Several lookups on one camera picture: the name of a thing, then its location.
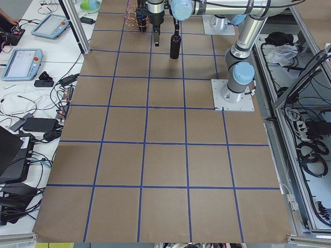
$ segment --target touchscreen display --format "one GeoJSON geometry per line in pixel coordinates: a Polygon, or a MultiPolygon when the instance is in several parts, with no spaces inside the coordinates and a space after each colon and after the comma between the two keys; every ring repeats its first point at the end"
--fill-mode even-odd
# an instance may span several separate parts
{"type": "Polygon", "coordinates": [[[36,50],[16,51],[6,73],[6,77],[21,78],[28,76],[35,55],[36,50]]]}
{"type": "Polygon", "coordinates": [[[51,15],[35,30],[35,32],[45,35],[51,35],[61,25],[61,23],[65,21],[65,19],[65,17],[51,15]]]}

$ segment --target tablet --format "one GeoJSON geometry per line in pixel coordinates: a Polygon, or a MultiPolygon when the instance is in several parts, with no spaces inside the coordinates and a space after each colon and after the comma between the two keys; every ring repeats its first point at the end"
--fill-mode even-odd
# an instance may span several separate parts
{"type": "Polygon", "coordinates": [[[68,27],[69,22],[63,15],[48,14],[32,31],[31,34],[48,39],[55,39],[68,27]]]}
{"type": "Polygon", "coordinates": [[[32,80],[38,72],[41,60],[41,49],[14,49],[2,75],[2,80],[32,80]]]}

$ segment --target grid of blue tape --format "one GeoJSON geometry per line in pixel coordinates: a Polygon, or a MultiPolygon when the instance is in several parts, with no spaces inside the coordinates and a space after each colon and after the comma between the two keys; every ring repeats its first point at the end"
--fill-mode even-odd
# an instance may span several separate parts
{"type": "MultiPolygon", "coordinates": [[[[106,13],[106,14],[124,14],[124,13],[118,13],[118,12],[101,12],[101,13],[106,13]]],[[[89,225],[89,219],[91,215],[91,210],[92,210],[92,205],[93,205],[93,198],[94,198],[94,191],[95,188],[138,188],[140,189],[139,192],[139,214],[138,214],[138,232],[137,232],[137,242],[140,241],[140,223],[141,223],[141,209],[142,209],[142,194],[143,194],[143,189],[187,189],[187,199],[188,199],[188,225],[189,225],[189,238],[190,241],[192,242],[192,223],[191,223],[191,211],[190,211],[190,189],[209,189],[209,190],[233,190],[234,193],[234,198],[235,198],[235,205],[236,205],[236,212],[237,212],[237,218],[238,218],[238,224],[239,224],[239,231],[240,231],[240,237],[242,242],[245,242],[244,235],[243,235],[243,230],[242,230],[242,224],[240,220],[240,212],[239,212],[239,206],[238,206],[238,200],[237,200],[237,195],[236,195],[236,190],[279,190],[279,187],[236,187],[235,181],[234,181],[234,176],[233,176],[233,169],[232,169],[232,162],[231,162],[231,153],[230,153],[230,147],[231,146],[268,146],[265,144],[229,144],[228,140],[228,133],[227,133],[227,123],[225,120],[225,114],[222,112],[222,118],[223,118],[223,125],[224,125],[224,132],[225,132],[225,144],[205,144],[205,143],[189,143],[187,140],[187,120],[186,120],[186,110],[189,109],[197,109],[197,110],[214,110],[213,108],[199,108],[199,107],[186,107],[186,98],[185,98],[185,80],[210,80],[210,79],[188,79],[185,78],[184,74],[184,50],[183,50],[183,42],[182,42],[182,47],[181,47],[181,53],[180,56],[182,57],[182,73],[183,77],[182,78],[163,78],[163,77],[151,77],[151,60],[152,60],[152,54],[165,54],[165,53],[153,53],[152,52],[152,44],[153,44],[153,39],[152,39],[152,33],[147,32],[151,34],[151,43],[150,43],[150,49],[149,52],[123,52],[121,50],[121,44],[122,44],[122,38],[123,38],[123,33],[124,32],[137,32],[137,31],[127,31],[124,30],[125,27],[125,21],[123,22],[122,30],[94,30],[94,31],[117,31],[121,32],[121,38],[118,46],[117,51],[110,51],[110,50],[95,50],[95,51],[101,51],[101,52],[116,52],[117,53],[117,58],[116,58],[116,65],[114,69],[114,75],[113,76],[99,76],[99,75],[81,75],[81,76],[93,76],[93,77],[107,77],[107,78],[112,78],[112,87],[110,91],[110,96],[108,100],[108,105],[88,105],[88,104],[73,104],[72,106],[88,106],[88,107],[106,107],[107,108],[107,113],[106,113],[106,119],[104,122],[104,127],[103,127],[103,132],[102,132],[102,138],[100,141],[84,141],[84,140],[61,140],[61,142],[78,142],[78,143],[100,143],[100,149],[99,149],[99,155],[98,155],[98,160],[97,160],[97,166],[95,170],[95,175],[94,175],[94,181],[93,184],[55,184],[55,183],[49,183],[49,187],[90,187],[92,188],[92,193],[91,193],[91,199],[89,202],[89,209],[88,209],[88,215],[86,219],[86,225],[85,225],[85,233],[84,233],[84,238],[83,242],[86,241],[87,233],[88,233],[88,225],[89,225]],[[120,53],[143,53],[143,54],[149,54],[149,71],[148,71],[148,77],[139,77],[139,76],[116,76],[116,69],[117,69],[117,63],[118,63],[118,58],[120,53]],[[113,85],[114,85],[114,80],[115,78],[145,78],[148,79],[147,83],[147,99],[146,99],[146,106],[118,106],[118,105],[111,105],[111,97],[112,97],[112,92],[113,92],[113,85]],[[183,91],[184,91],[184,107],[159,107],[159,106],[149,106],[148,105],[148,96],[149,96],[149,83],[150,79],[179,79],[183,80],[183,91]],[[144,130],[144,141],[143,142],[118,142],[118,141],[105,141],[104,136],[106,132],[106,127],[107,127],[107,120],[108,120],[108,114],[111,108],[113,107],[125,107],[125,108],[145,108],[146,109],[146,118],[145,118],[145,130],[144,130]],[[147,134],[147,124],[148,124],[148,109],[183,109],[184,110],[184,122],[185,122],[185,142],[184,143],[156,143],[156,142],[147,142],[146,141],[146,134],[147,134]],[[100,163],[100,158],[101,158],[101,153],[102,153],[102,147],[103,144],[105,143],[114,143],[114,144],[142,144],[143,145],[143,157],[142,157],[142,165],[141,165],[141,180],[140,180],[140,185],[100,185],[96,184],[97,180],[97,174],[98,174],[98,168],[99,168],[99,163],[100,163]],[[148,144],[158,144],[158,145],[185,145],[185,151],[186,151],[186,175],[187,175],[187,186],[184,187],[176,187],[176,186],[146,186],[143,185],[143,176],[144,176],[144,160],[145,160],[145,147],[148,144]],[[231,179],[232,179],[232,187],[195,187],[195,186],[190,186],[189,182],[189,162],[188,162],[188,146],[194,146],[194,145],[199,145],[199,146],[226,146],[227,151],[228,151],[228,159],[229,159],[229,165],[230,165],[230,172],[231,172],[231,179]]],[[[183,39],[183,34],[192,34],[192,35],[197,35],[193,33],[183,33],[181,31],[182,39],[183,39]]],[[[211,36],[212,39],[212,46],[213,46],[213,54],[185,54],[185,55],[195,55],[195,56],[213,56],[215,60],[215,70],[217,76],[218,74],[218,69],[217,69],[217,60],[216,57],[218,56],[224,56],[224,55],[216,55],[215,54],[215,46],[214,46],[214,39],[211,36]]]]}

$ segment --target white table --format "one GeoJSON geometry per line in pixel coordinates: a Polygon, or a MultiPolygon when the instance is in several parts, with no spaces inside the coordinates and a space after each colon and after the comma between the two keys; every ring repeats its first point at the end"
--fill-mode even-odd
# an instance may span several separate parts
{"type": "MultiPolygon", "coordinates": [[[[81,0],[79,0],[75,6],[78,10],[79,16],[85,15],[79,8],[81,0]]],[[[29,6],[26,14],[23,16],[23,19],[31,20],[31,19],[40,19],[42,20],[46,15],[38,14],[38,9],[40,8],[39,0],[33,0],[31,5],[29,6]]],[[[54,12],[55,14],[63,14],[62,9],[58,6],[58,10],[54,12]]],[[[97,17],[97,13],[85,15],[89,18],[93,18],[94,20],[97,17]]],[[[86,36],[89,39],[92,35],[94,25],[82,24],[85,30],[86,36]]],[[[13,112],[24,111],[26,109],[29,101],[17,97],[17,95],[24,96],[31,100],[38,100],[37,106],[38,108],[46,108],[46,106],[52,106],[52,102],[50,100],[50,91],[51,88],[35,88],[33,86],[35,79],[43,72],[46,71],[55,82],[57,82],[74,64],[77,60],[80,50],[76,43],[76,40],[73,36],[73,33],[70,29],[67,29],[61,36],[59,36],[55,40],[40,38],[31,35],[31,30],[35,27],[32,24],[24,25],[24,29],[26,29],[25,34],[19,42],[18,46],[15,48],[41,48],[43,50],[43,59],[41,66],[38,70],[37,76],[32,81],[19,81],[19,82],[4,82],[0,80],[0,99],[5,99],[2,103],[2,107],[6,114],[10,114],[13,112]]],[[[5,64],[9,57],[9,54],[0,53],[0,63],[5,64]]],[[[78,60],[78,63],[73,67],[70,71],[70,74],[79,73],[83,63],[83,56],[78,60]]],[[[4,72],[4,67],[0,67],[0,74],[4,72]]],[[[56,93],[53,92],[52,99],[57,99],[56,93]]],[[[34,105],[30,102],[28,109],[33,108],[34,105]]],[[[51,110],[41,111],[38,110],[34,117],[40,118],[54,118],[56,116],[56,108],[52,108],[51,110]]],[[[0,116],[0,121],[7,118],[6,116],[0,116]]],[[[2,127],[5,127],[9,130],[8,126],[10,124],[9,120],[3,121],[0,123],[2,127]]],[[[37,139],[42,139],[43,133],[32,133],[37,139]]],[[[58,146],[59,139],[56,139],[48,144],[36,143],[34,147],[34,151],[42,153],[49,159],[52,159],[53,154],[56,151],[58,146]]],[[[36,158],[42,158],[42,156],[33,154],[36,158]]],[[[41,165],[40,163],[36,163],[31,165],[28,172],[28,177],[24,181],[24,183],[35,187],[41,176],[41,165]]],[[[47,180],[49,177],[50,168],[43,166],[43,174],[41,178],[41,182],[39,184],[39,188],[45,187],[47,184],[47,180]]],[[[41,196],[35,197],[30,206],[35,205],[41,196]]],[[[33,212],[31,215],[36,217],[38,211],[33,212]]],[[[34,227],[35,221],[25,216],[20,218],[15,224],[7,223],[5,226],[0,226],[0,235],[14,235],[14,234],[27,234],[31,233],[34,227]]]]}
{"type": "MultiPolygon", "coordinates": [[[[76,10],[78,10],[79,17],[86,16],[92,19],[96,19],[97,13],[87,14],[80,9],[81,0],[77,1],[75,4],[76,10]]],[[[33,0],[22,19],[32,20],[32,19],[40,19],[43,20],[46,15],[39,14],[38,9],[41,7],[39,0],[33,0]]],[[[56,5],[50,5],[49,8],[52,10],[56,9],[56,5]]],[[[53,14],[64,15],[62,8],[60,5],[57,6],[57,10],[53,12],[53,14]]],[[[37,37],[31,34],[31,31],[35,28],[36,24],[29,23],[23,25],[23,29],[25,29],[25,33],[19,41],[18,45],[13,47],[13,49],[19,48],[40,48],[43,51],[44,58],[42,61],[46,62],[66,62],[73,63],[75,62],[78,55],[81,53],[77,42],[74,38],[73,32],[69,27],[65,30],[59,37],[56,39],[47,39],[42,37],[37,37]]],[[[94,25],[82,23],[83,29],[85,31],[87,39],[91,38],[94,25]]],[[[8,61],[10,53],[0,53],[0,61],[8,61]]]]}

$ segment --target metal mounting plate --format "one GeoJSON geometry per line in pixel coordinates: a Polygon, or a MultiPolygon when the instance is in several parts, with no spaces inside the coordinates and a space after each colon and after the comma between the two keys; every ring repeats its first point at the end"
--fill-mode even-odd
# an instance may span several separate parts
{"type": "Polygon", "coordinates": [[[251,95],[245,95],[239,103],[230,103],[221,96],[221,89],[228,83],[228,80],[212,79],[213,97],[215,111],[237,111],[254,112],[254,105],[251,95]]]}
{"type": "Polygon", "coordinates": [[[228,24],[227,28],[224,30],[215,30],[210,26],[210,22],[213,18],[213,15],[205,14],[202,16],[203,19],[203,28],[205,30],[205,35],[223,35],[223,36],[235,36],[236,32],[234,31],[234,26],[228,24]]]}

